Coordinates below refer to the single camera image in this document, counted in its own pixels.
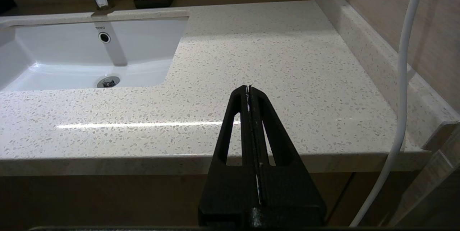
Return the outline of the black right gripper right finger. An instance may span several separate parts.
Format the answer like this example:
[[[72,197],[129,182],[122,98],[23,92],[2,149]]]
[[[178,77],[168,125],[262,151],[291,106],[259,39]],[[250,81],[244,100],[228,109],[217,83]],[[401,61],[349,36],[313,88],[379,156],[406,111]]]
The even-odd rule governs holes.
[[[258,205],[251,226],[323,226],[326,206],[268,97],[249,87]]]

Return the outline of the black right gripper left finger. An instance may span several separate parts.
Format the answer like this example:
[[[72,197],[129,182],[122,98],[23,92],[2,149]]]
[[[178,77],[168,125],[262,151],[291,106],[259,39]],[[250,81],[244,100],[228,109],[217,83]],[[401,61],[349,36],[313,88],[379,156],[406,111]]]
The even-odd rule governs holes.
[[[199,203],[201,226],[243,226],[248,210],[259,205],[248,95],[249,88],[245,85],[230,95]],[[229,166],[227,159],[236,114],[240,114],[243,162],[240,166]]]

